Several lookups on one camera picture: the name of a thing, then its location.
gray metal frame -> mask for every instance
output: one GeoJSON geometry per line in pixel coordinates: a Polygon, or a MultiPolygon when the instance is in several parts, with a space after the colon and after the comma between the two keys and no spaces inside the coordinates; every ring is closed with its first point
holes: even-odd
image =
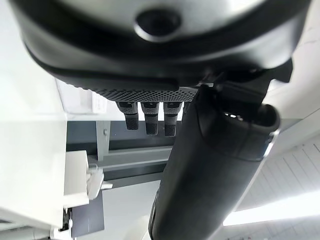
{"type": "MultiPolygon", "coordinates": [[[[95,163],[103,168],[104,174],[118,170],[130,170],[134,168],[145,168],[157,164],[165,164],[170,156],[172,147],[143,147],[134,149],[109,150],[110,121],[96,122],[97,157],[88,156],[89,163],[95,163]]],[[[108,180],[113,188],[140,184],[160,180],[162,172],[136,175],[119,179],[108,180]]]]}

ceiling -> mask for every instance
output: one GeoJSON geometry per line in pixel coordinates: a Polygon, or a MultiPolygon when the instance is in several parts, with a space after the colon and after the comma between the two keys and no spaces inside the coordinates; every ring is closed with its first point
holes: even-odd
{"type": "Polygon", "coordinates": [[[264,102],[284,119],[304,119],[320,108],[320,0],[313,0],[303,35],[293,55],[289,84],[273,82],[264,102]]]}
{"type": "MultiPolygon", "coordinates": [[[[320,190],[320,135],[267,159],[237,211],[320,190]]],[[[320,216],[223,227],[214,240],[320,239],[320,216]]]]}

